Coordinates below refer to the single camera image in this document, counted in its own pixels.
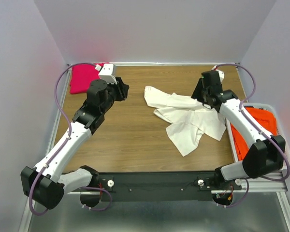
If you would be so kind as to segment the white t shirt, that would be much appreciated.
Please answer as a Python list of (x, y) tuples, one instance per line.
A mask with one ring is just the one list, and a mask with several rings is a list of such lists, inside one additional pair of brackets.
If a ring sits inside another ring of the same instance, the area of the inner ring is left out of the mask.
[(144, 99), (147, 106), (155, 109), (155, 116), (170, 124), (166, 128), (167, 136), (183, 157), (198, 147), (204, 134), (220, 141), (226, 130), (223, 116), (189, 96), (146, 86)]

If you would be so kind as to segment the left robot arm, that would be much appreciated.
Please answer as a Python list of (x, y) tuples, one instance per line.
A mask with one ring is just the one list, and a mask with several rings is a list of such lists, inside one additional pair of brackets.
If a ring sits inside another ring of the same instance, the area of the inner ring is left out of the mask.
[(21, 171), (23, 192), (30, 201), (51, 210), (71, 191), (100, 186), (99, 173), (86, 165), (68, 174), (63, 171), (81, 145), (103, 123), (114, 102), (124, 101), (128, 91), (129, 85), (124, 84), (121, 77), (116, 77), (113, 84), (102, 79), (90, 83), (87, 98), (73, 116), (65, 135), (33, 168), (26, 166)]

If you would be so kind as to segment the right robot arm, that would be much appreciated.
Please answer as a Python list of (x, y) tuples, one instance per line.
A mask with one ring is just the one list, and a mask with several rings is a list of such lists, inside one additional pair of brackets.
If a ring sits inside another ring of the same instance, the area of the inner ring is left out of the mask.
[(285, 139), (261, 126), (232, 90), (223, 90), (218, 71), (203, 72), (191, 97), (222, 114), (248, 146), (241, 161), (215, 170), (218, 181), (258, 178), (283, 167)]

